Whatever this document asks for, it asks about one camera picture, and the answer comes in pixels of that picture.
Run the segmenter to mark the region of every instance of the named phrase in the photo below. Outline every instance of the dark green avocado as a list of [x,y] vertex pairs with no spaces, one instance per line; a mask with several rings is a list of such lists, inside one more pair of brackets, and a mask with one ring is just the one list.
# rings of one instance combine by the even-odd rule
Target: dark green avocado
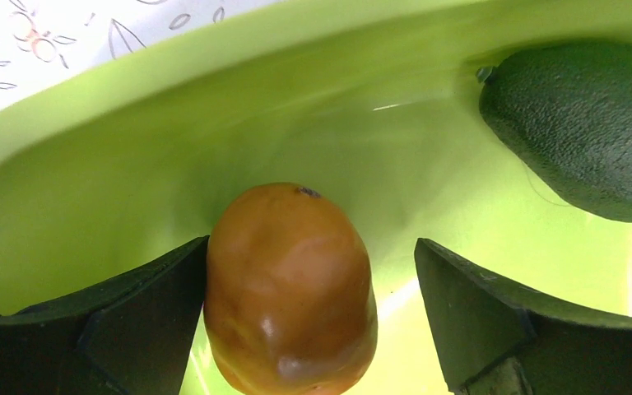
[[559,196],[632,222],[632,44],[521,50],[476,75],[495,135]]

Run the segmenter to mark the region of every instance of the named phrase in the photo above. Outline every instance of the green plastic bowl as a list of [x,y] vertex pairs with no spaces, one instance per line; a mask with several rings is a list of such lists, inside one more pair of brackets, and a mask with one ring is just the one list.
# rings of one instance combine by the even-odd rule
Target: green plastic bowl
[[[478,67],[584,36],[632,41],[632,2],[293,0],[23,100],[0,112],[0,313],[141,265],[289,180],[342,206],[371,254],[379,348],[351,394],[447,392],[418,237],[632,316],[632,224],[569,207],[476,108]],[[198,393],[233,393],[202,325],[182,391]]]

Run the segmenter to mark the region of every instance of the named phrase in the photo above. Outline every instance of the white paper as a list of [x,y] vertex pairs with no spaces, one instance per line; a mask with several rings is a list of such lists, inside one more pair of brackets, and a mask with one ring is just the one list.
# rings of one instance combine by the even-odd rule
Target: white paper
[[96,65],[280,1],[0,0],[0,110]]

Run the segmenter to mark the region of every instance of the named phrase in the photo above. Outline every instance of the avocado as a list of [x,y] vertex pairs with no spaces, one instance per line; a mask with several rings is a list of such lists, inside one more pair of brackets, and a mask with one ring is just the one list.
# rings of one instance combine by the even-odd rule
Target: avocado
[[476,76],[484,122],[567,203],[632,222],[632,44],[520,50]]

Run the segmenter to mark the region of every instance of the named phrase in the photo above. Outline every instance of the lime green container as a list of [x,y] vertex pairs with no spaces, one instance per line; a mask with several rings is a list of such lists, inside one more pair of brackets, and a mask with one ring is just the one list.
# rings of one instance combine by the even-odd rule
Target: lime green container
[[[290,0],[3,110],[0,313],[139,266],[208,234],[246,188],[289,180],[342,206],[371,254],[379,348],[349,394],[447,393],[418,237],[632,316],[632,224],[569,207],[476,107],[476,69],[516,48],[632,41],[632,2],[598,3]],[[234,393],[202,325],[181,393]]]

